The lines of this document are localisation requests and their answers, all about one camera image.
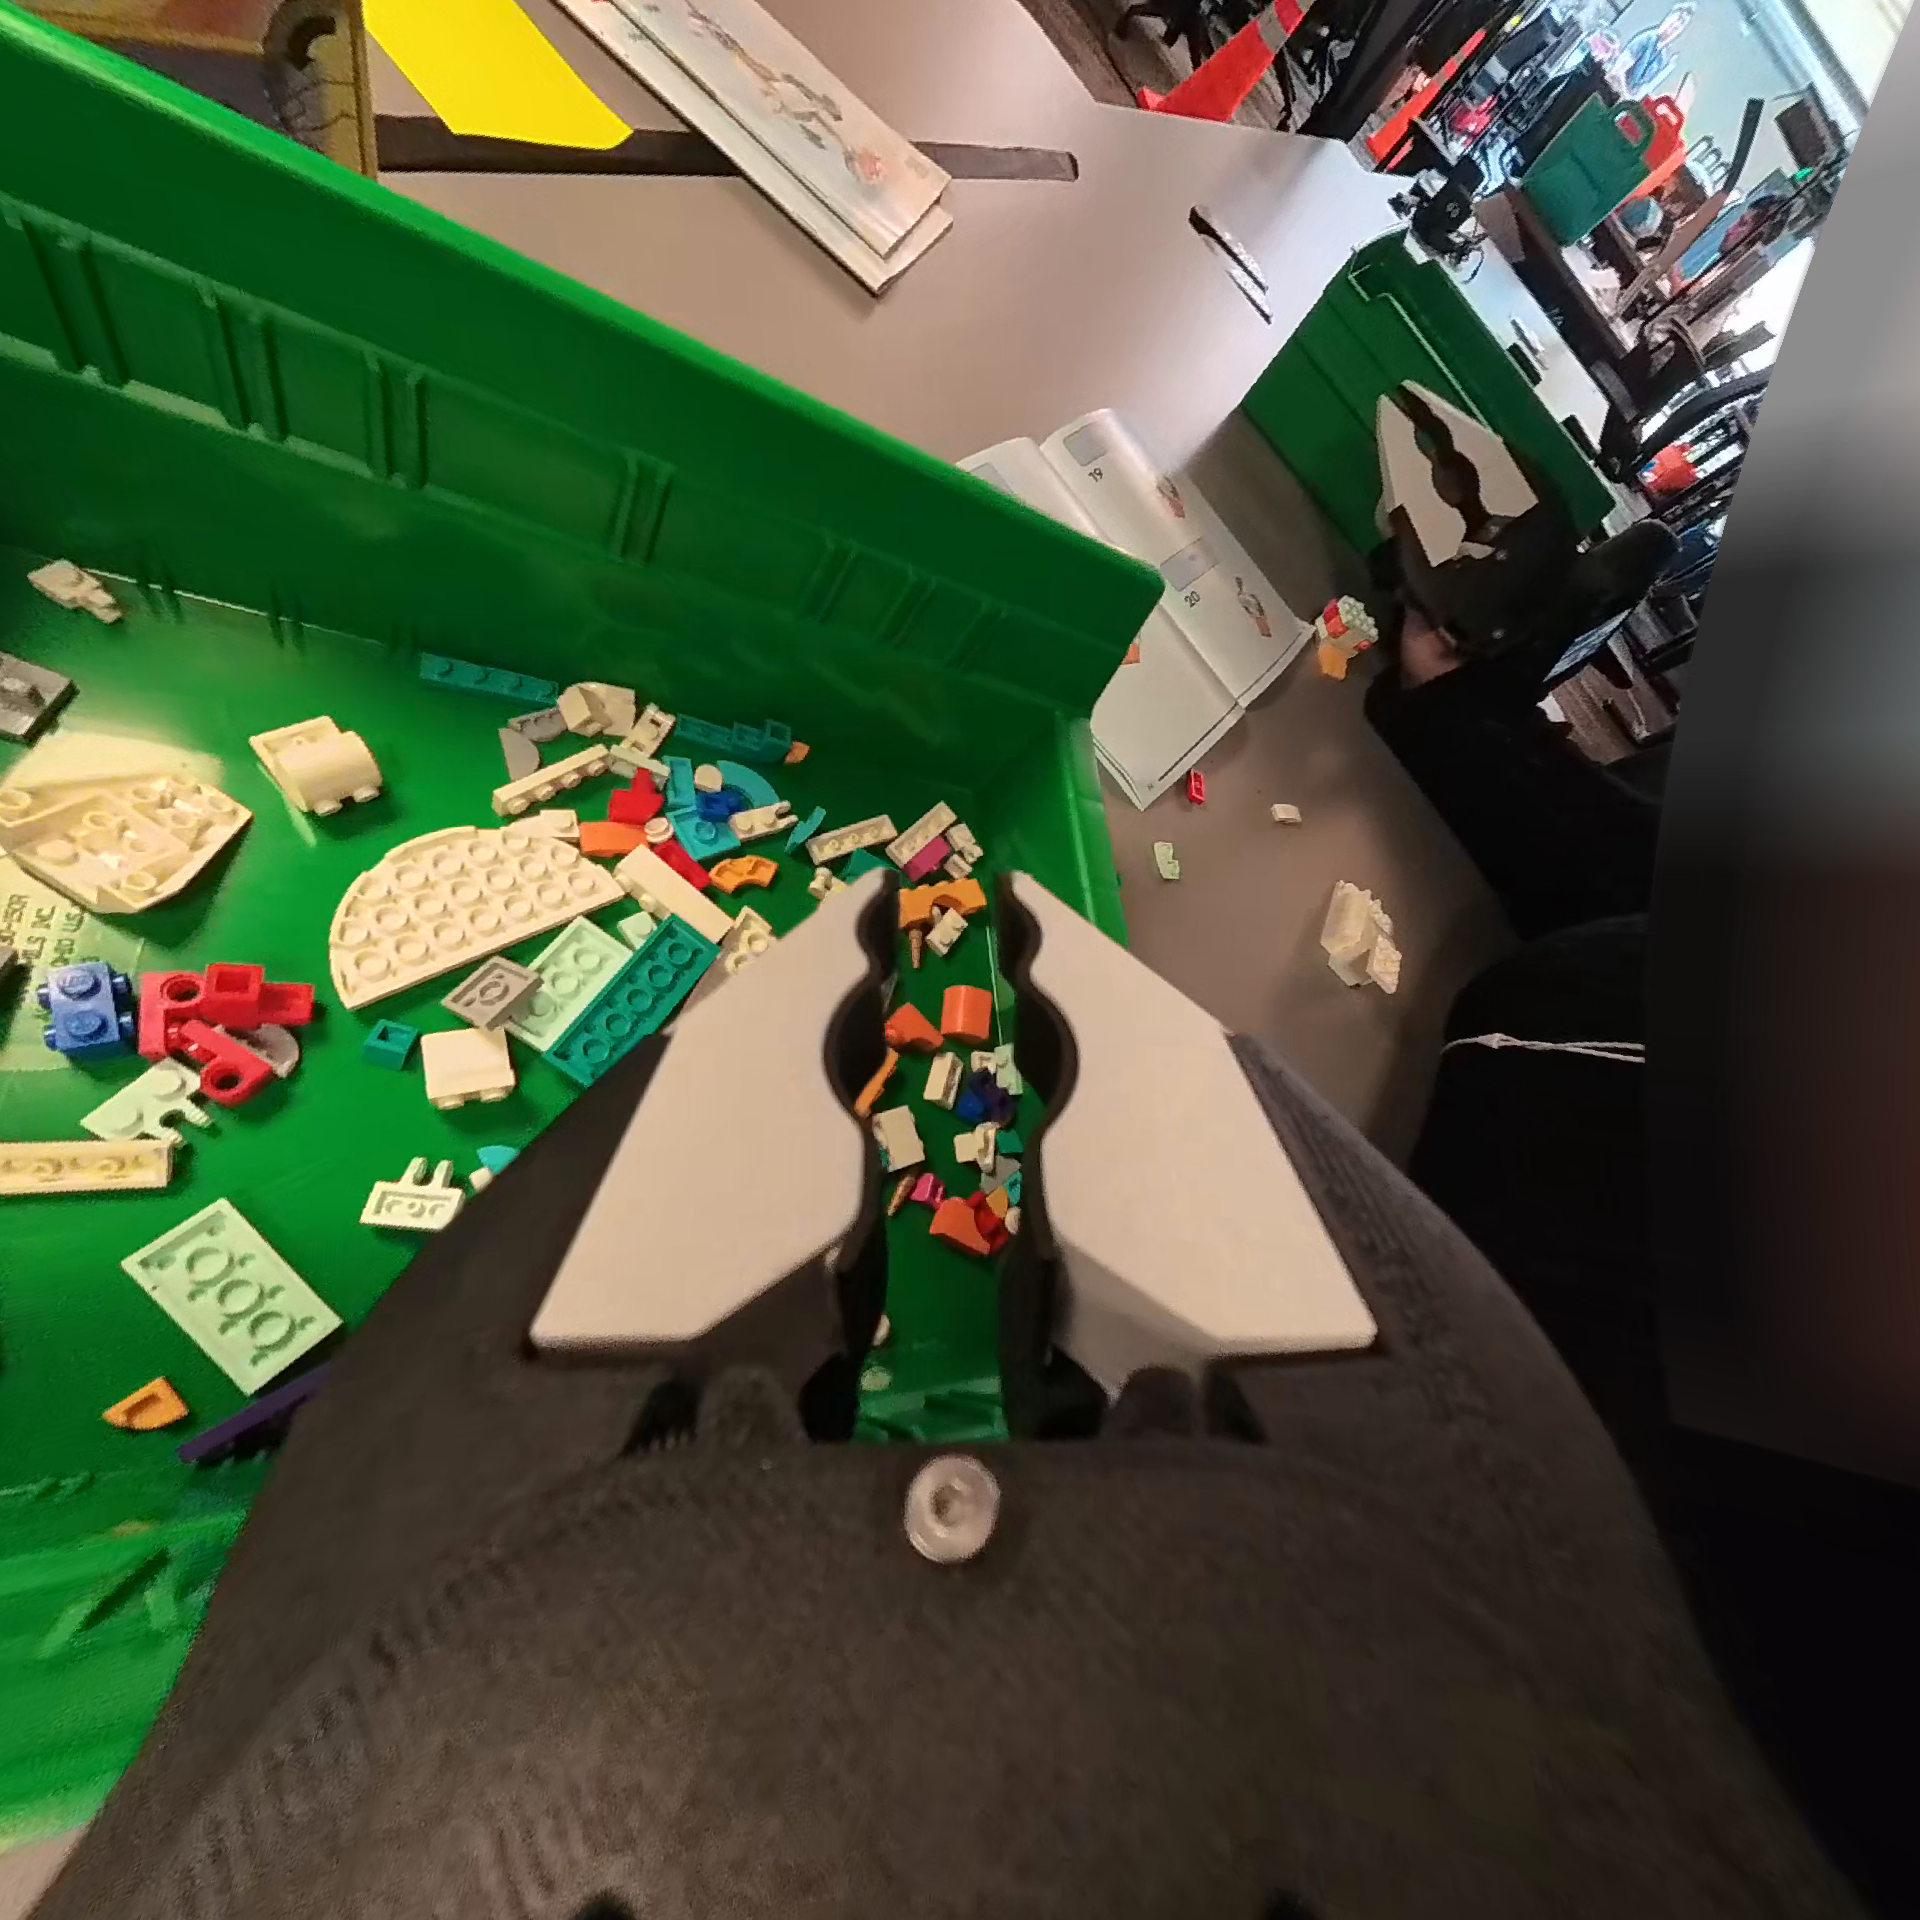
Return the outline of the person's black-clad torso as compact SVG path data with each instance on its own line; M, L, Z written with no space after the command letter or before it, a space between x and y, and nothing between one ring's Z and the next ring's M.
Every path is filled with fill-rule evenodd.
M1917 1914L1916 1490L1682 1429L1655 1320L1645 919L1451 1001L1411 1183L1542 1326L1636 1479L1733 1709L1875 1916Z

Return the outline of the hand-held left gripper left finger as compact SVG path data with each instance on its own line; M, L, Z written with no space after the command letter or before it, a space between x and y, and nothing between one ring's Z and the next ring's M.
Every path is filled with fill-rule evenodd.
M758 1369L847 1414L886 1300L882 1066L898 885L867 874L685 1013L530 1322L561 1365Z

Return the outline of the instruction booklet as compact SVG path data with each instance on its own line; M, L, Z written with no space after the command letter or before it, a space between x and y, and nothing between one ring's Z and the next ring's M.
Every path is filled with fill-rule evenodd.
M1160 600L1089 714L1094 755L1147 808L1178 789L1313 645L1189 472L1166 468L1109 408L1045 440L959 461L997 492L1095 539L1161 582Z

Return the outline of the yellow lego set box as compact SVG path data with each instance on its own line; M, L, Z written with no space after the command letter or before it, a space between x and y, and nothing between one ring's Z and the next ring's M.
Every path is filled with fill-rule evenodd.
M378 176L359 2L277 2L260 39L268 127L353 175Z

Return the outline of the stack of closed instruction booklets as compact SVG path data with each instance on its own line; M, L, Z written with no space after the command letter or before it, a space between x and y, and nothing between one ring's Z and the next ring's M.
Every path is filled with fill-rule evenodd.
M948 237L949 175L753 2L561 2L869 296Z

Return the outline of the white lego assembly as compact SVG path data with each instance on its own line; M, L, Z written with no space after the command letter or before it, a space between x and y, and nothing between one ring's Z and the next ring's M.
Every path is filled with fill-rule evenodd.
M1393 922L1373 893L1343 878L1335 881L1317 943L1329 973L1346 988L1398 994L1401 950Z

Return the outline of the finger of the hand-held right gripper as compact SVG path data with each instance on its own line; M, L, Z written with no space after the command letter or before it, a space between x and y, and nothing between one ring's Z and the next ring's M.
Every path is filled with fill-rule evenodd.
M1416 483L1416 541L1422 549L1498 549L1511 527L1540 517L1556 536L1572 517L1549 476L1475 417L1416 386L1416 446L1426 479Z
M1456 505L1447 472L1457 446L1439 396L1401 382L1376 402L1373 444L1380 471L1382 527L1403 517L1422 559L1449 564L1462 552L1467 520Z

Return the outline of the small black object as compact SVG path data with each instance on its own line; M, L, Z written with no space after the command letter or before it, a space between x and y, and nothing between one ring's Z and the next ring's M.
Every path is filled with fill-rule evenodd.
M1187 228L1212 251L1231 284L1263 325L1273 323L1273 296L1257 261L1231 233L1219 228L1208 208L1187 207Z

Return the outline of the green plastic bin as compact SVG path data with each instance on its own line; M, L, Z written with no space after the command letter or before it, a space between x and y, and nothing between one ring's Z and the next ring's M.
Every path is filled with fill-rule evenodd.
M1380 544L1377 404L1416 384L1542 468L1580 533L1619 496L1594 461L1605 396L1500 257L1454 269L1401 233L1349 254L1241 401L1346 547Z
M827 823L948 800L1125 922L1085 717L1125 560L32 14L4 8L4 552L64 613L248 613L786 728ZM338 1316L228 1203L123 1271L253 1401ZM4 1847L81 1826L261 1456L4 1487Z

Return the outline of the yellow sticky note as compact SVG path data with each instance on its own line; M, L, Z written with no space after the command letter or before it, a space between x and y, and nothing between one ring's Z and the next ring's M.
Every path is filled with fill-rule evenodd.
M453 134L610 153L631 132L515 2L362 2L371 40Z

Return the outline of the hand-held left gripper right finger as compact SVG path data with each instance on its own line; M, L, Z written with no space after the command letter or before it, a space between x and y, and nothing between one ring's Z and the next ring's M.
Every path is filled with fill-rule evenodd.
M1002 1399L1109 1405L1143 1372L1373 1348L1229 1030L1029 874L997 876L994 919L1040 1101L997 1278Z

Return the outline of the pile of lego pieces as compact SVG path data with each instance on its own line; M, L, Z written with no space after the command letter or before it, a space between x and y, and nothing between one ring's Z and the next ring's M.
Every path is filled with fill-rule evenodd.
M133 1194L4 1200L4 1487L178 1468L180 1434L250 1399L126 1273L126 1261L228 1203L338 1318L260 1389L330 1358L395 1285L423 1232L362 1212L378 1183L480 1147L522 1148L578 1086L511 1037L495 1101L435 1105L419 1042L404 1062L370 1050L388 1027L457 1032L445 998L507 932L530 964L576 921L616 932L635 910L612 865L499 819L495 709L427 684L376 640L275 633L248 613L181 600L155 608L126 582L105 625L37 593L26 551L4 551L4 650L73 684L42 737L60 758L128 746L131 778L171 800L193 781L248 812L171 900L96 915L48 883L4 876L4 1142L77 1140L84 1114L129 1088L136 1048L73 1062L46 1046L40 980L99 961L131 988L151 974L255 967L306 987L300 1064L244 1105L206 1101L206 1128L176 1121L174 1173Z

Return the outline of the orange traffic cone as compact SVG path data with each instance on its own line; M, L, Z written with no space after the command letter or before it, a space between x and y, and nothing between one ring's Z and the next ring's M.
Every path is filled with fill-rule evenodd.
M1223 127L1235 119L1253 86L1272 70L1309 5L1266 2L1218 50L1167 93L1135 90L1135 107L1150 115Z
M1416 121L1435 105L1464 65L1474 58L1483 39L1485 28L1479 28L1432 73L1410 66L1401 75L1395 90L1387 94L1377 113L1369 117L1365 129L1356 136L1356 146L1373 172L1387 171L1393 156L1405 148Z

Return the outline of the green tote bag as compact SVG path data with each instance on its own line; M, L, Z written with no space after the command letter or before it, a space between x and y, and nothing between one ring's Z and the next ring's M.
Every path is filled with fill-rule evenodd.
M1641 103L1584 101L1524 172L1519 193L1553 249L1582 243L1649 172L1659 122Z

